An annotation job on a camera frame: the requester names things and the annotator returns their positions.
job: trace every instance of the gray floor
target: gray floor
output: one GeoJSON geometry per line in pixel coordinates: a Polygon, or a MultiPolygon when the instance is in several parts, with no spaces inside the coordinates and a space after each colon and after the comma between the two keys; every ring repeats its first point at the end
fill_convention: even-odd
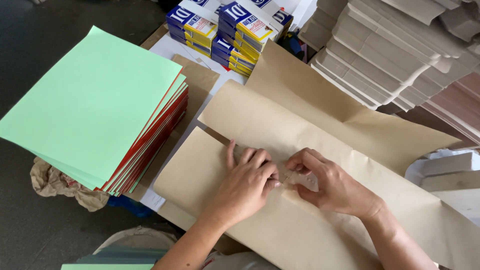
{"type": "MultiPolygon", "coordinates": [[[[140,44],[164,20],[149,0],[47,0],[40,6],[0,0],[0,117],[92,25],[140,44]]],[[[58,126],[47,119],[45,125],[58,126]]],[[[115,232],[164,222],[158,215],[140,219],[108,206],[89,213],[74,198],[41,197],[29,176],[33,158],[0,139],[0,270],[60,269],[115,232]]]]}

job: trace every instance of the stack of green paper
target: stack of green paper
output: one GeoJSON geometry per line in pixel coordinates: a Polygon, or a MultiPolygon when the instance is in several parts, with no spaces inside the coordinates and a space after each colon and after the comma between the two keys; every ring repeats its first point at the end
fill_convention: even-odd
{"type": "Polygon", "coordinates": [[[108,246],[75,263],[64,264],[61,270],[150,270],[167,250],[108,246]]]}
{"type": "Polygon", "coordinates": [[[187,106],[182,66],[95,26],[0,120],[76,181],[131,192],[187,106]]]}

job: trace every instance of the right hand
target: right hand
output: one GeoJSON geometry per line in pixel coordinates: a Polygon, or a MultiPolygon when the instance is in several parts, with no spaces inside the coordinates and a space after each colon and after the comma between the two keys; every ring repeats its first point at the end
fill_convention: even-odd
{"type": "Polygon", "coordinates": [[[348,214],[363,219],[374,216],[384,201],[374,192],[353,179],[335,162],[319,152],[304,148],[291,156],[286,168],[318,179],[318,192],[296,184],[300,197],[320,209],[348,214]]]}

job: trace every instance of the crumpled paper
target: crumpled paper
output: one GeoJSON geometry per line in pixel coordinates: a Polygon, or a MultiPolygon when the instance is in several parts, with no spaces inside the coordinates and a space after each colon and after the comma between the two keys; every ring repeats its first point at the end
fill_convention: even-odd
{"type": "Polygon", "coordinates": [[[36,157],[30,171],[33,189],[43,197],[65,195],[75,197],[89,212],[103,208],[110,195],[105,191],[92,191],[43,159],[36,157]]]}

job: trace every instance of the hand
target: hand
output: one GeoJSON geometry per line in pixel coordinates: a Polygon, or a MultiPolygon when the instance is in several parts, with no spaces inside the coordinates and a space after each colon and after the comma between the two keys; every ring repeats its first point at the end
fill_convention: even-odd
{"type": "Polygon", "coordinates": [[[300,184],[295,187],[301,198],[320,209],[368,219],[383,207],[380,197],[316,150],[304,148],[295,153],[288,159],[286,168],[305,175],[313,172],[318,179],[319,192],[300,184]]]}
{"type": "Polygon", "coordinates": [[[237,165],[233,159],[235,141],[227,148],[228,175],[207,208],[210,218],[229,228],[262,208],[268,193],[281,183],[278,169],[265,149],[246,148],[237,165]]]}

